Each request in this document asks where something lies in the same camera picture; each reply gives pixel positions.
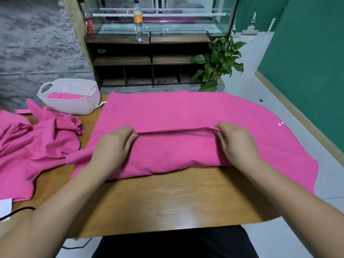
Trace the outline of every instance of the green wall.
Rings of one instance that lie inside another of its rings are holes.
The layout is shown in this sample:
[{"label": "green wall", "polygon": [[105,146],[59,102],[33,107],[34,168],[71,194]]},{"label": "green wall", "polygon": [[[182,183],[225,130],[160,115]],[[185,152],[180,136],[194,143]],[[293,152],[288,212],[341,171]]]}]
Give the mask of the green wall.
[{"label": "green wall", "polygon": [[258,67],[344,152],[344,0],[290,0]]},{"label": "green wall", "polygon": [[[239,0],[235,28],[237,32],[246,30],[251,25],[253,13],[255,12],[258,0]],[[272,31],[276,29],[278,22],[283,14],[289,0],[259,0],[255,29],[260,32],[266,32],[269,29],[271,21],[276,18]]]}]

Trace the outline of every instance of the white plastic basket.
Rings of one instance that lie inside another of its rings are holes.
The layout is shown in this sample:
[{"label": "white plastic basket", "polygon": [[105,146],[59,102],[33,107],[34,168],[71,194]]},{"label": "white plastic basket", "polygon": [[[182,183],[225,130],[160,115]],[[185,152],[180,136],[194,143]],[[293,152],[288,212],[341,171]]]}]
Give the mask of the white plastic basket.
[{"label": "white plastic basket", "polygon": [[[43,88],[52,86],[45,92]],[[67,92],[72,94],[85,95],[81,99],[49,99],[48,94],[52,92]],[[57,79],[53,82],[44,83],[37,93],[37,96],[51,109],[74,115],[88,115],[97,108],[101,94],[97,82],[83,79]]]}]

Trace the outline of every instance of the potted plant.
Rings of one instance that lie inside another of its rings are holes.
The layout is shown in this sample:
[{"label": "potted plant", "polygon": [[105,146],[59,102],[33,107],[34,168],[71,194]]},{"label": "potted plant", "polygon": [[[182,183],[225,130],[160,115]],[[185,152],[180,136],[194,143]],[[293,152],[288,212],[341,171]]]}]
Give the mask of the potted plant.
[{"label": "potted plant", "polygon": [[232,36],[229,39],[222,37],[211,41],[209,43],[211,54],[199,54],[190,60],[193,63],[204,64],[204,70],[197,70],[190,82],[194,83],[203,74],[202,82],[205,84],[198,91],[216,91],[217,80],[222,74],[229,74],[231,77],[233,67],[243,73],[243,63],[236,63],[235,60],[241,58],[239,49],[245,44],[245,42],[235,43]]}]

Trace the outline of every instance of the fish tank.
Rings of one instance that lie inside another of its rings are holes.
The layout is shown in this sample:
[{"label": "fish tank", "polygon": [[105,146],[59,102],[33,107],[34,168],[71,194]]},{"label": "fish tank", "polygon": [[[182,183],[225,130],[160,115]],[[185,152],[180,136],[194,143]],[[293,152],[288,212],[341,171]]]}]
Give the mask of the fish tank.
[{"label": "fish tank", "polygon": [[[145,35],[228,36],[238,0],[138,0]],[[134,32],[134,0],[84,0],[96,34]]]}]

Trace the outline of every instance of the stone wall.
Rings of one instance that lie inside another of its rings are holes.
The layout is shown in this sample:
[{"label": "stone wall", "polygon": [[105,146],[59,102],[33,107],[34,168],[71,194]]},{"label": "stone wall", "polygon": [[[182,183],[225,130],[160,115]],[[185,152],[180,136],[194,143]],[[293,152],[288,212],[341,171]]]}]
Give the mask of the stone wall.
[{"label": "stone wall", "polygon": [[61,0],[0,0],[0,103],[27,108],[58,78],[94,80]]}]

